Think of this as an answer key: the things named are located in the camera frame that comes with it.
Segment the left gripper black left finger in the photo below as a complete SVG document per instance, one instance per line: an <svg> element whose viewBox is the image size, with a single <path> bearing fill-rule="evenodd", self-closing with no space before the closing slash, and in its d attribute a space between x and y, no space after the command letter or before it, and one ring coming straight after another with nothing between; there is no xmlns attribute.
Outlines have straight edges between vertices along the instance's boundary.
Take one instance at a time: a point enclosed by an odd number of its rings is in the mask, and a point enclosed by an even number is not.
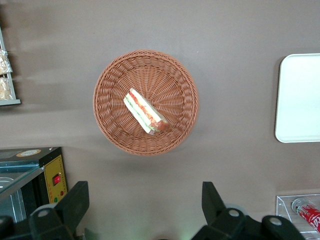
<svg viewBox="0 0 320 240"><path fill-rule="evenodd" d="M77 182L54 207L42 206L29 218L34 240L73 240L90 205L87 181Z"/></svg>

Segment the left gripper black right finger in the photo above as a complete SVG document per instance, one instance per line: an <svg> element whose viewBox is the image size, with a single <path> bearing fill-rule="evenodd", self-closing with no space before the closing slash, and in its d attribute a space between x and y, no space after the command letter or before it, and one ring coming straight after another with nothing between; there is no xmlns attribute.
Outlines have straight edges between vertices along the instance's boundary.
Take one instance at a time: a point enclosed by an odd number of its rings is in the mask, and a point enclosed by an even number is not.
<svg viewBox="0 0 320 240"><path fill-rule="evenodd" d="M214 184L202 183L202 211L206 220L194 240L260 240L261 223L241 210L226 207Z"/></svg>

